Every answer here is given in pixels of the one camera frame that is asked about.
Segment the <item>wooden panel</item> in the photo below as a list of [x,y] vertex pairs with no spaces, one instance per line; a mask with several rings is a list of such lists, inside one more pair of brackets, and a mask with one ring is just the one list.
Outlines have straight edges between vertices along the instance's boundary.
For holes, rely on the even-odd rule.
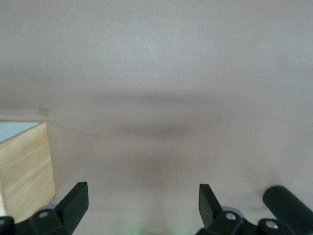
[[47,124],[0,144],[2,200],[16,222],[27,219],[55,194]]

